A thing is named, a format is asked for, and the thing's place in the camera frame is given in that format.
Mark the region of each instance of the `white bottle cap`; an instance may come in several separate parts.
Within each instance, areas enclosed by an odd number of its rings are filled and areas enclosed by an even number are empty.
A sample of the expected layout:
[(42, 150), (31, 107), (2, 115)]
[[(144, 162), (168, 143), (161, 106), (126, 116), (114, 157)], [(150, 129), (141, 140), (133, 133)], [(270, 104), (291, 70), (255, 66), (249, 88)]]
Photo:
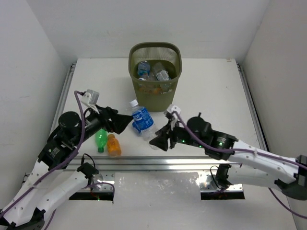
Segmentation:
[(135, 107), (135, 106), (137, 106), (139, 103), (138, 103), (138, 101), (136, 100), (136, 99), (134, 99), (132, 102), (130, 102), (130, 106), (131, 107)]

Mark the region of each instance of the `white bracket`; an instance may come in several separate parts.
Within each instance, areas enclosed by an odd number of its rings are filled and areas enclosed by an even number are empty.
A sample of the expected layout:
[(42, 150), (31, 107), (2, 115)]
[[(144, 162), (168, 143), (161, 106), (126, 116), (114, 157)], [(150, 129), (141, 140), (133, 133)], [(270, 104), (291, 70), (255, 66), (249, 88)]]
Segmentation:
[[(181, 109), (174, 104), (170, 104), (169, 107), (164, 111), (164, 115), (172, 114), (174, 111), (176, 111), (179, 115), (181, 113)], [(171, 122), (171, 130), (174, 129), (176, 122), (178, 121), (177, 114), (173, 114), (172, 122)]]
[(99, 98), (99, 93), (94, 90), (87, 90), (86, 93), (81, 98), (81, 102), (88, 108), (93, 109), (95, 112), (99, 112), (96, 103)]

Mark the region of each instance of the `bottle cap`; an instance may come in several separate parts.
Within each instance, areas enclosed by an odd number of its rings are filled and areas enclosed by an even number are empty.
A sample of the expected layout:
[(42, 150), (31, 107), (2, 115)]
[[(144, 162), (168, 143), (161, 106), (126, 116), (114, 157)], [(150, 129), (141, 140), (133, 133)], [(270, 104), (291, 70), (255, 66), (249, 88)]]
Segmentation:
[(138, 103), (138, 101), (136, 100), (136, 99), (134, 99), (132, 102), (130, 102), (130, 106), (131, 107), (135, 107), (135, 106), (137, 106), (139, 103)]
[(105, 151), (105, 148), (104, 148), (104, 147), (98, 148), (98, 152), (104, 152), (104, 151)]
[(109, 134), (109, 135), (107, 136), (107, 139), (110, 139), (110, 138), (115, 138), (114, 134)]

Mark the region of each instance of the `plastic bottle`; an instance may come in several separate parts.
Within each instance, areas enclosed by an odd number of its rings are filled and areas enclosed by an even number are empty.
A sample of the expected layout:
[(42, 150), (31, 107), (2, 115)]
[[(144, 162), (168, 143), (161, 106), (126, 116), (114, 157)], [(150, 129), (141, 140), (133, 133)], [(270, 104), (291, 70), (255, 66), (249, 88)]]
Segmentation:
[(138, 64), (138, 75), (143, 76), (144, 74), (149, 75), (150, 64), (147, 61), (141, 61)]
[(153, 73), (159, 81), (171, 80), (168, 75), (168, 72), (166, 71), (161, 62), (158, 62), (153, 66)]
[(95, 142), (98, 147), (98, 152), (104, 152), (105, 150), (105, 145), (107, 142), (107, 133), (104, 129), (100, 129), (98, 132), (95, 134)]
[(139, 106), (137, 100), (130, 102), (130, 106), (132, 107), (133, 120), (141, 130), (143, 139), (149, 142), (156, 137), (155, 133), (158, 131), (152, 117), (145, 107)]
[(139, 129), (138, 125), (135, 123), (135, 121), (132, 123), (132, 128), (136, 135), (140, 136), (141, 135), (141, 130)]
[(110, 157), (118, 157), (121, 155), (120, 145), (114, 134), (107, 136), (106, 146)]

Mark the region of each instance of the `water bottle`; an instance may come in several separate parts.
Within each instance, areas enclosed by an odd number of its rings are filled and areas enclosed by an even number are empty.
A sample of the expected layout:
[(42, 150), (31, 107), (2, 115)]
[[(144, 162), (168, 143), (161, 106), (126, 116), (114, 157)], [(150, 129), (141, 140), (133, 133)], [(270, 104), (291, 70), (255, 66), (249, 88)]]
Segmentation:
[(137, 100), (133, 100), (132, 102), (130, 102), (130, 106), (132, 107), (133, 120), (141, 130), (141, 135), (143, 139), (149, 142), (156, 137), (155, 133), (158, 131), (152, 117), (150, 116), (149, 112), (145, 107), (139, 106)]
[(159, 81), (171, 80), (168, 75), (168, 72), (166, 71), (161, 62), (158, 62), (153, 66), (153, 73)]
[(138, 75), (143, 76), (144, 74), (149, 75), (150, 64), (147, 61), (141, 61), (138, 64)]

